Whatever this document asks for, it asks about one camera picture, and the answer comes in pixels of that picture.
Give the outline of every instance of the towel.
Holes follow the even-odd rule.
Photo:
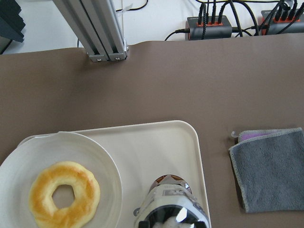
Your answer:
[[[229,150],[246,212],[304,210],[301,128],[245,131]]]

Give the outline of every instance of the bread hole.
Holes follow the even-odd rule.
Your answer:
[[[74,202],[75,196],[71,185],[59,185],[52,195],[53,201],[59,209],[67,208]]]

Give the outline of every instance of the brown table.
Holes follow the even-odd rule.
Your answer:
[[[0,163],[27,136],[166,120],[197,131],[213,228],[304,227],[303,211],[246,214],[230,134],[304,126],[304,34],[144,42],[126,61],[69,48],[0,56]]]

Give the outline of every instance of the plate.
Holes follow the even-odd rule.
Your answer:
[[[28,196],[39,173],[60,161],[90,170],[100,186],[95,216],[84,228],[115,228],[122,208],[121,178],[111,156],[90,138],[68,132],[35,137],[16,148],[0,166],[0,227],[38,228]]]

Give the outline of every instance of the golden brown crust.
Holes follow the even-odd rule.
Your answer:
[[[52,194],[59,185],[71,185],[75,200],[68,208],[58,209]],[[40,228],[80,228],[92,219],[100,200],[94,175],[72,161],[58,162],[44,169],[29,192],[29,209]]]

